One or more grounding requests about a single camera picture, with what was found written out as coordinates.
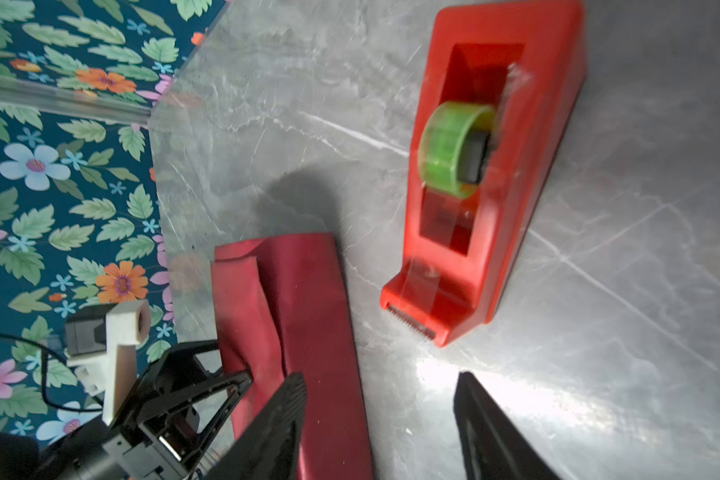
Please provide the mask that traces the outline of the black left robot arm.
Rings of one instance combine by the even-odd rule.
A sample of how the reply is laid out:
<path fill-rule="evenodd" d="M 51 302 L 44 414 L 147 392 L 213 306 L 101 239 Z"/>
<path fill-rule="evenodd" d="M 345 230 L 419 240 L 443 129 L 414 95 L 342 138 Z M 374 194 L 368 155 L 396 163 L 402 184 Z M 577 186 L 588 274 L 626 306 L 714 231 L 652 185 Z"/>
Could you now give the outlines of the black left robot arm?
<path fill-rule="evenodd" d="M 0 479 L 187 479 L 252 385 L 211 372 L 215 341 L 168 349 L 129 390 L 110 424 L 94 418 L 47 448 L 0 432 Z"/>

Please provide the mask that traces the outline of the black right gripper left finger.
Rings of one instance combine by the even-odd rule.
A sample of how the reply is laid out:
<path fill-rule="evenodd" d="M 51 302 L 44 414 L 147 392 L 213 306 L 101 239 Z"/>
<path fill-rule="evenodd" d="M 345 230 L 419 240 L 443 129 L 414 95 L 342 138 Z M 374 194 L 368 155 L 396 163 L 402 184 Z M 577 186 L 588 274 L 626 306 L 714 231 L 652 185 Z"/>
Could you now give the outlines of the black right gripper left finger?
<path fill-rule="evenodd" d="M 205 477 L 296 479 L 306 406 L 304 376 L 292 373 Z"/>

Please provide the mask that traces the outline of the maroon wrapping paper sheet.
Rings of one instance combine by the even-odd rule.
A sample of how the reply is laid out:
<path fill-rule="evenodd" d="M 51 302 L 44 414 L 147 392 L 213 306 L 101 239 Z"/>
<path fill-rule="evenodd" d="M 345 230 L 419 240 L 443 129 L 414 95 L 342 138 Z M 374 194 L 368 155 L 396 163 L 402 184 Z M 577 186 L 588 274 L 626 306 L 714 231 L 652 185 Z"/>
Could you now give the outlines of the maroon wrapping paper sheet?
<path fill-rule="evenodd" d="M 253 384 L 231 414 L 240 437 L 291 373 L 307 387 L 301 479 L 370 479 L 372 451 L 346 288 L 330 233 L 216 248 L 212 296 L 222 365 Z"/>

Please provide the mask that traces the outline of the red tape dispenser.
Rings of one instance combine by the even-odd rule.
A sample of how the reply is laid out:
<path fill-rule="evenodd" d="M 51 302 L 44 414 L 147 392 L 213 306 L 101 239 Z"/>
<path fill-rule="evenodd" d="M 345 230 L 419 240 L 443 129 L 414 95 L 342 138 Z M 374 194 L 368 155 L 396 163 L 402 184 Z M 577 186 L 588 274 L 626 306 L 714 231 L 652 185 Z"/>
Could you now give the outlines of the red tape dispenser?
<path fill-rule="evenodd" d="M 580 1 L 438 13 L 383 309 L 439 347 L 493 319 L 586 72 Z"/>

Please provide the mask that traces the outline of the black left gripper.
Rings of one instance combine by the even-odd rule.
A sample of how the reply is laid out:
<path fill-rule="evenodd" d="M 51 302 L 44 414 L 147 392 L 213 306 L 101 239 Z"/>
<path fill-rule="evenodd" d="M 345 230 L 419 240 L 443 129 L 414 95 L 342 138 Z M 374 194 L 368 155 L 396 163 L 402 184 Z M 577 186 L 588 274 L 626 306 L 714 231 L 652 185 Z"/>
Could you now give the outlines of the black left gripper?
<path fill-rule="evenodd" d="M 210 371 L 199 356 L 216 340 L 181 343 L 151 363 L 119 410 L 119 430 L 98 418 L 39 456 L 37 479 L 185 479 L 253 384 L 245 369 Z"/>

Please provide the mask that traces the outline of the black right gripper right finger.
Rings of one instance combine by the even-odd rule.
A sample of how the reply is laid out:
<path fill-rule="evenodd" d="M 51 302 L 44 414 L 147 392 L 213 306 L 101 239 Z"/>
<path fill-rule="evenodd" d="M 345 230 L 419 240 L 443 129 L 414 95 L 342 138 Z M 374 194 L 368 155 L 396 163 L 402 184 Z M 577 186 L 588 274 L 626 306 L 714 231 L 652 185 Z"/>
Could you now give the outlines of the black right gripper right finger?
<path fill-rule="evenodd" d="M 467 479 L 559 479 L 470 372 L 458 375 L 453 410 Z"/>

